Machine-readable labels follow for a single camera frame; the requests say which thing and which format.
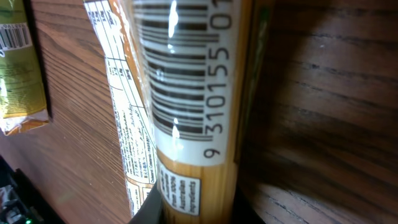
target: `green packet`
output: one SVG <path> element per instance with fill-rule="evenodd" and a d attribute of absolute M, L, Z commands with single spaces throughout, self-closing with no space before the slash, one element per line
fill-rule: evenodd
<path fill-rule="evenodd" d="M 43 126 L 48 120 L 24 3 L 0 1 L 0 128 L 11 135 Z"/>

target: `wooden table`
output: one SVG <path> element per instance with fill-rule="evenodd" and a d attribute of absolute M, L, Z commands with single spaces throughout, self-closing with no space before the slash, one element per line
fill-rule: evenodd
<path fill-rule="evenodd" d="M 103 51 L 81 0 L 32 0 L 52 122 L 0 137 L 67 223 L 126 223 Z M 398 223 L 398 1 L 277 0 L 239 186 L 267 223 Z"/>

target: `food package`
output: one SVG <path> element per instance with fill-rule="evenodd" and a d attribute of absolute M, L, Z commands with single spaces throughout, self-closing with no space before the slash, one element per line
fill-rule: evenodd
<path fill-rule="evenodd" d="M 166 223 L 229 223 L 271 0 L 118 0 L 157 146 Z"/>
<path fill-rule="evenodd" d="M 85 1 L 104 50 L 106 73 L 118 129 L 127 196 L 134 216 L 157 180 L 157 154 L 144 90 L 131 51 L 126 18 L 115 0 Z"/>
<path fill-rule="evenodd" d="M 23 133 L 48 123 L 39 62 L 22 0 L 0 1 L 0 129 Z"/>

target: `black digit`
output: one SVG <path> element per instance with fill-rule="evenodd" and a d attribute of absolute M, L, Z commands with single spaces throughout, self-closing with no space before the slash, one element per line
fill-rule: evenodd
<path fill-rule="evenodd" d="M 206 114 L 206 118 L 211 121 L 212 116 L 223 116 L 224 113 Z"/>
<path fill-rule="evenodd" d="M 213 127 L 210 127 L 209 125 L 206 125 L 206 126 L 205 126 L 205 134 L 207 134 L 207 131 L 208 131 L 208 130 L 211 131 L 211 132 L 216 131 L 216 128 L 219 129 L 219 133 L 218 133 L 218 134 L 221 134 L 221 133 L 223 132 L 223 127 L 222 127 L 222 125 L 220 125 L 220 124 L 215 124 L 215 125 L 213 125 Z"/>
<path fill-rule="evenodd" d="M 228 70 L 226 69 L 226 67 L 224 65 L 217 65 L 217 67 L 215 68 L 213 73 L 211 72 L 211 67 L 209 65 L 207 67 L 207 73 L 209 74 L 209 76 L 216 76 L 219 69 L 222 69 L 224 71 L 225 76 L 228 75 Z"/>
<path fill-rule="evenodd" d="M 216 88 L 216 87 L 226 87 L 226 84 L 209 84 L 209 85 L 207 85 L 207 88 L 210 91 L 213 91 L 213 88 Z"/>
<path fill-rule="evenodd" d="M 211 96 L 206 100 L 206 106 L 210 108 L 217 108 L 225 105 L 224 96 Z"/>
<path fill-rule="evenodd" d="M 210 17 L 210 27 L 213 29 L 229 29 L 232 26 L 232 18 L 227 14 L 213 14 Z"/>
<path fill-rule="evenodd" d="M 226 48 L 224 48 L 224 47 L 221 47 L 221 48 L 217 49 L 216 54 L 214 56 L 211 55 L 211 49 L 209 49 L 209 59 L 216 59 L 217 60 L 218 59 L 218 53 L 220 53 L 220 52 L 224 52 L 225 53 L 225 58 L 229 59 L 228 50 Z"/>
<path fill-rule="evenodd" d="M 210 158 L 212 158 L 215 154 L 220 154 L 220 152 L 219 151 L 217 151 L 216 149 L 206 149 L 204 152 L 203 152 L 203 155 L 206 157 L 206 158 L 208 158 L 208 159 L 210 159 Z"/>

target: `wooden surface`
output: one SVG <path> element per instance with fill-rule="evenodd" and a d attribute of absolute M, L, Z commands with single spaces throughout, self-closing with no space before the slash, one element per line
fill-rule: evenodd
<path fill-rule="evenodd" d="M 32 0 L 53 120 L 5 138 L 67 223 L 126 223 L 104 60 L 80 0 Z M 239 186 L 267 223 L 398 223 L 398 1 L 277 0 Z"/>

